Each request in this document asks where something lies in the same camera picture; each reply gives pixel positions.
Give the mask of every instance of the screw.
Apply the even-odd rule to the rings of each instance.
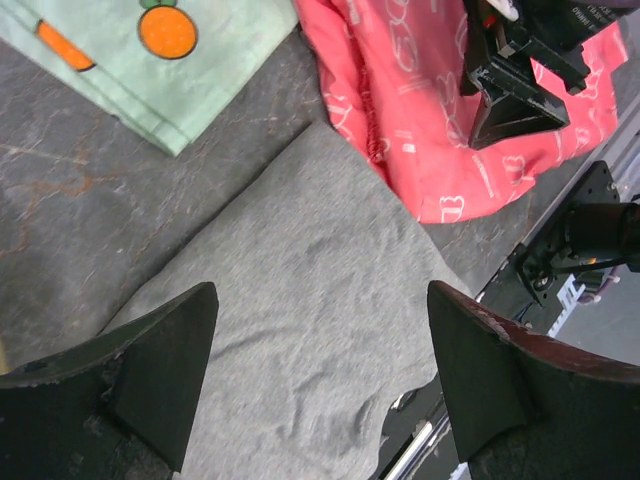
[[[533,288],[536,290],[542,290],[549,283],[549,277],[538,278],[533,282]]]

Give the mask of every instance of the black metal bracket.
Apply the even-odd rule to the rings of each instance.
[[[586,259],[571,257],[565,237],[565,219],[576,205],[619,203],[620,197],[606,162],[595,162],[578,180],[571,192],[553,212],[541,231],[521,255],[513,259],[518,275],[533,299],[547,304],[551,293],[557,293],[559,277],[552,269],[584,264]]]
[[[578,70],[561,61],[563,57],[542,42],[534,41],[523,20],[487,29],[478,0],[464,3],[468,35],[460,93],[468,96],[480,91],[483,96],[469,135],[471,148],[482,149],[506,138],[567,126],[569,114],[564,102],[537,84],[530,57],[547,59],[541,63],[555,66],[557,72],[575,74]],[[576,93],[586,87],[588,73],[588,68],[581,68],[580,74],[569,75],[576,77],[571,83]]]

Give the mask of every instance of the black cable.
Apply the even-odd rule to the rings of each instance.
[[[558,275],[569,273],[584,273],[592,272],[594,270],[603,270],[605,268],[617,267],[618,265],[623,265],[625,263],[627,263],[627,259],[620,257],[614,258],[613,260],[607,260],[606,262],[592,263],[591,265],[575,265],[573,267],[552,268],[551,272]]]

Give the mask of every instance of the white pattern print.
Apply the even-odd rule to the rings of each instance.
[[[538,62],[533,62],[533,75],[536,77],[536,82],[540,83],[544,78],[544,67]]]
[[[455,42],[456,47],[458,47],[458,54],[460,58],[464,58],[464,51],[466,49],[466,40],[467,40],[467,15],[463,15],[460,19],[460,23],[458,24],[458,28],[456,30]]]
[[[624,40],[622,40],[622,36],[620,35],[620,30],[617,30],[613,34],[613,41],[616,42],[616,45],[620,49],[620,54],[622,55],[623,62],[629,61],[629,53],[627,52],[627,47],[624,45]]]
[[[577,127],[575,129],[576,135],[576,148],[573,151],[573,156],[575,156],[581,148],[586,147],[591,142],[591,132],[588,128]]]
[[[502,166],[509,177],[511,186],[517,187],[523,180],[533,181],[533,177],[525,176],[525,167],[527,162],[524,155],[508,155],[502,157]]]
[[[591,69],[591,74],[587,77],[587,88],[578,93],[578,98],[588,98],[589,100],[596,100],[600,92],[598,91],[600,86],[600,78],[604,71],[604,63],[598,57],[596,53],[589,50],[589,58],[586,59],[587,66]]]
[[[562,135],[557,130],[553,132],[553,136],[556,139],[556,145],[558,146],[558,156],[556,157],[556,164],[562,162]]]
[[[464,197],[440,197],[440,223],[453,223],[462,218]]]
[[[391,30],[391,47],[398,66],[407,73],[418,72],[418,46],[407,24],[411,0],[385,0]]]
[[[472,155],[471,158],[473,159],[473,163],[476,164],[476,167],[480,171],[480,176],[484,181],[484,186],[487,187],[489,198],[494,198],[496,194],[494,193],[493,187],[491,186],[491,179],[489,178],[489,174],[487,173],[487,169],[484,166],[484,162],[482,161],[482,158],[480,158],[480,155],[478,154]]]
[[[598,133],[600,133],[600,140],[598,143],[604,141],[606,132],[599,118],[596,118],[596,107],[591,107],[589,109],[589,119],[593,122],[593,124],[598,127]]]
[[[345,123],[349,118],[349,113],[353,110],[353,105],[348,102],[347,97],[344,95],[325,93],[323,97],[327,110],[331,115],[331,123],[349,142],[352,142],[354,139],[353,133],[345,126]]]
[[[467,146],[467,139],[462,133],[456,113],[458,110],[458,84],[453,72],[449,72],[446,76],[438,76],[436,80],[438,96],[440,98],[440,106],[446,118],[446,130],[449,143],[455,148],[464,148]]]

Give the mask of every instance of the gray cloth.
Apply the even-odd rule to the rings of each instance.
[[[179,478],[366,479],[390,404],[436,372],[434,279],[464,290],[366,161],[314,124],[109,327],[216,284],[220,313]]]

